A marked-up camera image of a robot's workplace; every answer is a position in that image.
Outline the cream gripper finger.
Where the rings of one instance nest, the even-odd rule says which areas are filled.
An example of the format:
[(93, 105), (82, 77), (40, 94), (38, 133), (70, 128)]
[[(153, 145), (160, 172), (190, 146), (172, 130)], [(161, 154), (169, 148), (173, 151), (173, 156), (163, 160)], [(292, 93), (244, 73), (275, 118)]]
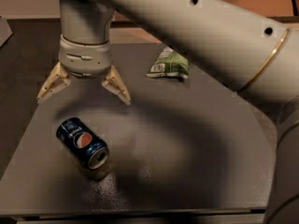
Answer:
[(126, 105), (131, 103), (130, 93), (114, 65), (111, 65), (104, 74), (102, 86), (109, 92), (117, 95)]
[(71, 79), (67, 71), (57, 62), (51, 70), (48, 78), (42, 85), (36, 99), (39, 104), (48, 100), (53, 94), (62, 91), (71, 83)]

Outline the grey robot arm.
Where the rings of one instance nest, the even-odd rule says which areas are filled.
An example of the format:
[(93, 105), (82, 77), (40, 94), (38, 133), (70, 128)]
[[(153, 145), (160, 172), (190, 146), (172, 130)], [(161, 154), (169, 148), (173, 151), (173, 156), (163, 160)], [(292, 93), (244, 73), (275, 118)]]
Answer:
[(38, 102), (71, 76), (103, 76), (104, 87), (130, 101), (110, 56), (110, 23), (120, 12), (273, 121), (277, 156), (264, 224), (299, 224), (299, 32), (221, 0), (60, 0), (60, 8), (59, 62)]

